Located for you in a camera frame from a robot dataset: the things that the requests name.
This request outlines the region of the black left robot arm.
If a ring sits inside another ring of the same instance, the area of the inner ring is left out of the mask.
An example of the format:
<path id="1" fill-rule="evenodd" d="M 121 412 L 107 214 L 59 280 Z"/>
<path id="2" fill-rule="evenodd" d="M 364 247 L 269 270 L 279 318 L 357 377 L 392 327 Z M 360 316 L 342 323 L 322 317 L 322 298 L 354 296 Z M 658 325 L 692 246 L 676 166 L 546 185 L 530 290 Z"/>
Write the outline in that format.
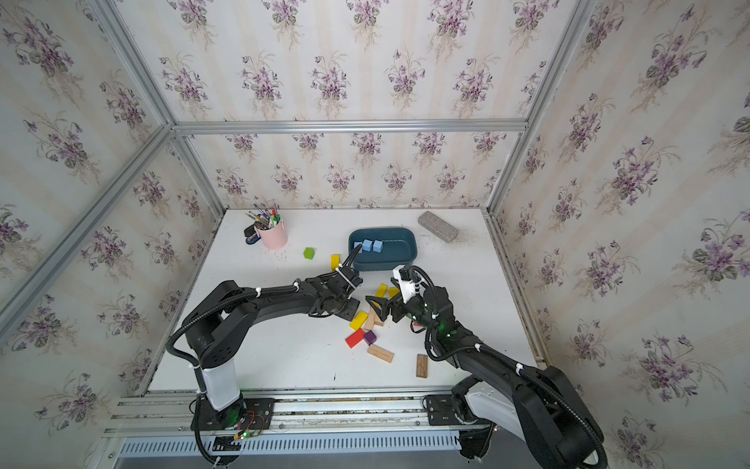
<path id="1" fill-rule="evenodd" d="M 357 247 L 329 273 L 290 285 L 217 285 L 169 336 L 165 351 L 189 363 L 198 385 L 196 406 L 207 406 L 215 429 L 233 428 L 247 412 L 234 356 L 250 328 L 292 315 L 351 320 L 359 308 L 354 292 L 363 283 L 354 262 Z"/>

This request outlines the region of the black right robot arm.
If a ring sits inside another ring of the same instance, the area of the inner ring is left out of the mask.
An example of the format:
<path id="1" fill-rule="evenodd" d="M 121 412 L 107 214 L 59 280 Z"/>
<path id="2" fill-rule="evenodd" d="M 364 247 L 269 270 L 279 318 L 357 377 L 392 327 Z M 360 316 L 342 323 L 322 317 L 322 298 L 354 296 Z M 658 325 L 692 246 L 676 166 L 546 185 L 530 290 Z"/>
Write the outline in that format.
<path id="1" fill-rule="evenodd" d="M 398 267 L 400 292 L 391 299 L 367 296 L 380 320 L 410 319 L 424 330 L 433 362 L 466 371 L 452 390 L 459 420 L 487 420 L 521 438 L 543 468 L 605 468 L 605 435 L 596 418 L 556 367 L 539 369 L 484 343 L 456 320 L 447 290 L 418 266 Z"/>

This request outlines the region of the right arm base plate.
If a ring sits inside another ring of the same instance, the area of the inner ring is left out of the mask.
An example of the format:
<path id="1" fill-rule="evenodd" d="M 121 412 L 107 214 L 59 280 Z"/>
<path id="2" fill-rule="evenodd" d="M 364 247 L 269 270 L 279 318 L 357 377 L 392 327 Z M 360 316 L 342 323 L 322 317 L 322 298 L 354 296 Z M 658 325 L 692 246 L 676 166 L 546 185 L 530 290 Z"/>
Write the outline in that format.
<path id="1" fill-rule="evenodd" d="M 422 399 L 430 426 L 488 427 L 489 423 L 470 410 L 464 398 L 453 395 L 428 395 Z"/>

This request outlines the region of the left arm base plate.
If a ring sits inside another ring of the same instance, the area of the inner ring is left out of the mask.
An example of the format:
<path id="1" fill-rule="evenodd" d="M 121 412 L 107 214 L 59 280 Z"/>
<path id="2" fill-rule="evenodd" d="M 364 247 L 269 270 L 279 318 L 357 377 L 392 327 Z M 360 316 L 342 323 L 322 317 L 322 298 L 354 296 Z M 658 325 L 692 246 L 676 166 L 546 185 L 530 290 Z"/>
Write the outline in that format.
<path id="1" fill-rule="evenodd" d="M 271 398 L 239 399 L 224 410 L 214 410 L 207 398 L 201 397 L 200 405 L 195 408 L 191 430 L 267 430 L 271 426 L 276 402 Z"/>

